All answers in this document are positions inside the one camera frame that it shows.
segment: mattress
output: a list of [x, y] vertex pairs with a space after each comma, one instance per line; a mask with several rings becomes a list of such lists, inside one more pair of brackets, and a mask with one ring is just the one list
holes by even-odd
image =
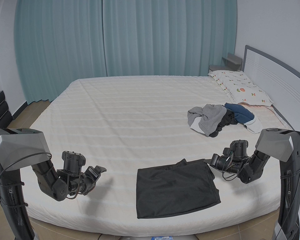
[[[139, 168], [222, 154], [238, 139], [255, 150], [259, 134], [241, 124], [225, 126], [216, 138], [191, 130], [187, 111], [229, 101], [212, 77], [122, 76], [79, 79], [57, 97], [31, 128], [44, 132], [52, 162], [63, 167], [64, 150], [86, 157], [86, 166], [107, 168], [87, 196], [57, 202], [42, 193], [31, 167], [21, 169], [29, 216], [70, 229], [118, 236], [178, 236], [211, 231], [267, 214], [280, 204], [279, 161], [270, 158], [260, 179], [231, 182], [212, 169], [221, 203], [186, 215], [137, 219]], [[272, 110], [247, 106], [264, 128], [283, 125]]]

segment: gray knit clothing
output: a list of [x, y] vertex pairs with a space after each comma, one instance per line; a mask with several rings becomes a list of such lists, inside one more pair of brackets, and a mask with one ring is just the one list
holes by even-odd
[[187, 123], [191, 126], [195, 118], [202, 117], [199, 127], [206, 136], [209, 136], [217, 129], [226, 112], [227, 109], [222, 105], [206, 104], [204, 108], [193, 107], [187, 112]]

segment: pillow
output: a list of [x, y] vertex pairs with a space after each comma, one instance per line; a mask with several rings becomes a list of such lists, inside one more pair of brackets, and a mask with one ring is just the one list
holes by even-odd
[[208, 74], [222, 87], [232, 103], [271, 106], [273, 101], [243, 71], [217, 70]]

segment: blue clothing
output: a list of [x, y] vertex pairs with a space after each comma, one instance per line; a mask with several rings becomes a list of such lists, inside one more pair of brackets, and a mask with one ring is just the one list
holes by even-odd
[[239, 123], [244, 124], [254, 119], [253, 113], [244, 108], [242, 105], [225, 103], [224, 107], [234, 112], [234, 118]]

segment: gray headboard trim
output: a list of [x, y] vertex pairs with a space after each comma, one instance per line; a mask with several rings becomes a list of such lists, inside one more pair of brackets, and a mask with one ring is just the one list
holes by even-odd
[[[267, 59], [270, 59], [271, 61], [277, 63], [278, 65], [282, 66], [283, 68], [285, 68], [286, 70], [288, 70], [289, 72], [291, 72], [292, 74], [294, 74], [295, 76], [297, 76], [298, 78], [300, 78], [300, 72], [298, 72], [297, 70], [295, 70], [295, 69], [292, 68], [291, 66], [287, 65], [286, 63], [280, 61], [279, 59], [277, 59], [277, 58], [275, 58], [275, 57], [273, 57], [273, 56], [271, 56], [271, 55], [269, 55], [269, 54], [267, 54], [267, 53], [265, 53], [265, 52], [263, 52], [263, 51], [260, 51], [260, 50], [258, 50], [258, 49], [256, 49], [256, 48], [253, 48], [253, 47], [251, 47], [251, 46], [249, 46], [249, 45], [246, 45], [246, 46], [245, 46], [245, 52], [244, 52], [244, 59], [243, 59], [242, 71], [245, 70], [247, 50], [250, 50], [250, 51], [255, 52], [255, 53], [257, 53], [257, 54], [259, 54], [259, 55], [261, 55], [261, 56], [263, 56], [263, 57], [266, 57]], [[274, 105], [273, 105], [273, 108], [274, 108], [274, 110], [277, 112], [277, 114], [278, 114], [284, 121], [286, 121], [286, 123], [289, 124], [290, 127], [291, 127], [292, 129], [294, 129], [294, 128], [291, 126], [291, 124], [286, 120], [286, 118], [280, 113], [280, 111], [278, 111], [278, 110], [276, 109], [276, 107], [274, 107]]]

